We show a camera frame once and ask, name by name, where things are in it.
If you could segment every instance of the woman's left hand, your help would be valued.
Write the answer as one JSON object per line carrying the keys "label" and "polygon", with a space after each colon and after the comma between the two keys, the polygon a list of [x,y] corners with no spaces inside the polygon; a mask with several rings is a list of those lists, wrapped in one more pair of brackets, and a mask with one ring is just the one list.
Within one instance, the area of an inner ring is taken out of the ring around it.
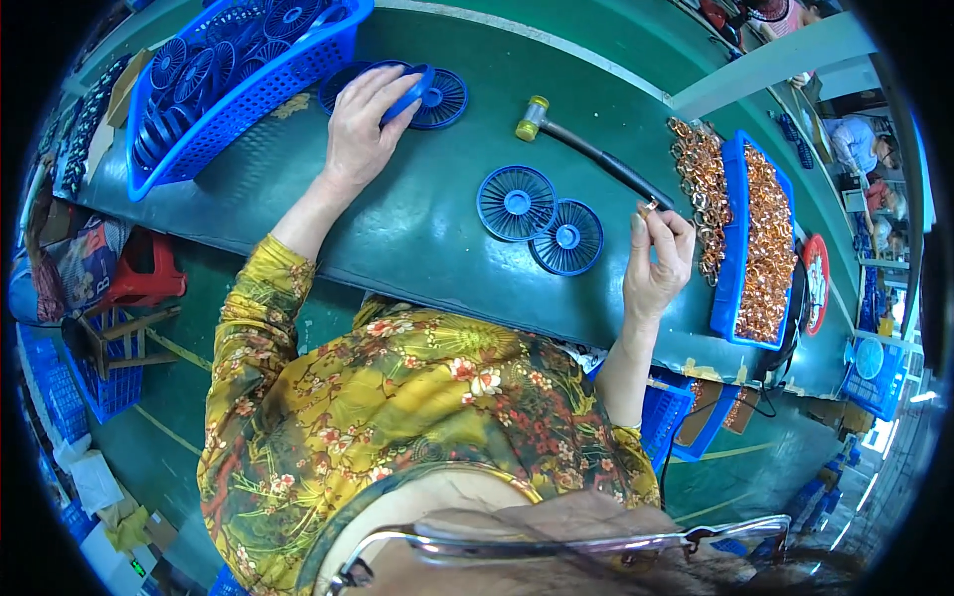
{"label": "woman's left hand", "polygon": [[421,106],[417,100],[381,128],[384,113],[421,80],[401,76],[403,67],[374,69],[348,83],[328,122],[328,151],[319,178],[354,199],[394,154],[401,135]]}

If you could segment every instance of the stool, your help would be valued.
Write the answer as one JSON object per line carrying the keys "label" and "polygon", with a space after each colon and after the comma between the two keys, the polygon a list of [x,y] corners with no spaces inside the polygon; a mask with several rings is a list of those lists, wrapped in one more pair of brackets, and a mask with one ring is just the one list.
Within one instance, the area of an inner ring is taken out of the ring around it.
{"label": "stool", "polygon": [[[100,308],[114,305],[157,306],[165,298],[185,294],[186,275],[176,269],[169,238],[149,230],[135,230],[134,236],[116,264],[116,273],[106,294],[100,300]],[[146,239],[153,244],[153,263],[156,269],[152,273],[138,273],[131,265],[145,249]]]}
{"label": "stool", "polygon": [[[99,305],[94,306],[79,318],[79,324],[86,332],[86,345],[83,346],[79,354],[91,357],[90,360],[95,364],[96,372],[103,380],[109,380],[110,371],[114,368],[175,362],[178,357],[170,352],[146,356],[145,330],[149,325],[169,317],[175,317],[181,311],[181,306],[170,306],[145,317],[130,318],[119,322],[119,309],[115,306],[107,309],[103,309]],[[96,317],[100,318],[99,324],[93,325],[93,318]],[[113,322],[112,327],[107,326],[109,321]],[[135,350],[133,350],[133,333],[135,333],[136,341]],[[123,340],[122,354],[111,356],[109,344],[114,339],[120,338]]]}

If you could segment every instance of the factory floor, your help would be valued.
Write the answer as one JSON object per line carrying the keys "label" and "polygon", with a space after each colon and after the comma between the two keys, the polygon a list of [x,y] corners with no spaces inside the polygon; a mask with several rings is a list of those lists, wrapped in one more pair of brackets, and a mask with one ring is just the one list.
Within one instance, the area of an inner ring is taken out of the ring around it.
{"label": "factory floor", "polygon": [[[146,367],[142,400],[106,424],[89,416],[93,444],[116,477],[148,509],[179,530],[167,559],[210,586],[222,560],[198,510],[196,466],[203,442],[203,407],[218,309],[243,259],[187,240],[174,240],[179,269],[189,277],[182,313],[156,325],[185,354],[173,364]],[[351,328],[363,292],[317,280],[298,320],[299,352]],[[742,435],[721,429],[702,462],[673,462],[666,476],[667,511],[683,524],[717,524],[774,513],[839,451],[830,428],[799,412],[806,399],[772,402],[778,415],[752,417]],[[759,409],[771,413],[763,401]]]}

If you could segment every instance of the mallet head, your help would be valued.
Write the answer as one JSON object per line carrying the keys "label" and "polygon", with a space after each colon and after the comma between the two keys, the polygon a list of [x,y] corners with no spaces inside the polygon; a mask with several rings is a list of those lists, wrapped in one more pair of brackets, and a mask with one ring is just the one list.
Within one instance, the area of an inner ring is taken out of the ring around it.
{"label": "mallet head", "polygon": [[536,138],[540,127],[547,120],[547,108],[549,107],[550,103],[545,97],[540,95],[531,97],[527,103],[527,111],[524,113],[523,119],[517,123],[517,130],[515,131],[517,137],[528,143]]}

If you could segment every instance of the eyeglasses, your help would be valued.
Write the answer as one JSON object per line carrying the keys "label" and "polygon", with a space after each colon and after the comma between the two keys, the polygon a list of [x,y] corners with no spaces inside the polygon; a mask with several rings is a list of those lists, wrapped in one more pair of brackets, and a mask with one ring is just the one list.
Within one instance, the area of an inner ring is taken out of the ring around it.
{"label": "eyeglasses", "polygon": [[698,550],[702,542],[728,538],[775,538],[772,562],[778,564],[784,560],[785,543],[791,523],[792,518],[787,515],[771,515],[736,524],[700,525],[685,532],[671,534],[617,536],[566,542],[432,538],[421,536],[413,524],[386,525],[376,529],[355,546],[344,565],[331,578],[325,596],[339,596],[346,587],[371,586],[374,583],[374,572],[361,555],[371,545],[388,540],[405,541],[411,548],[419,551],[422,559],[436,565],[507,563],[546,559],[570,552],[587,555],[623,554],[623,565],[626,565],[626,555],[638,551],[660,551],[678,547],[682,548],[688,557]]}

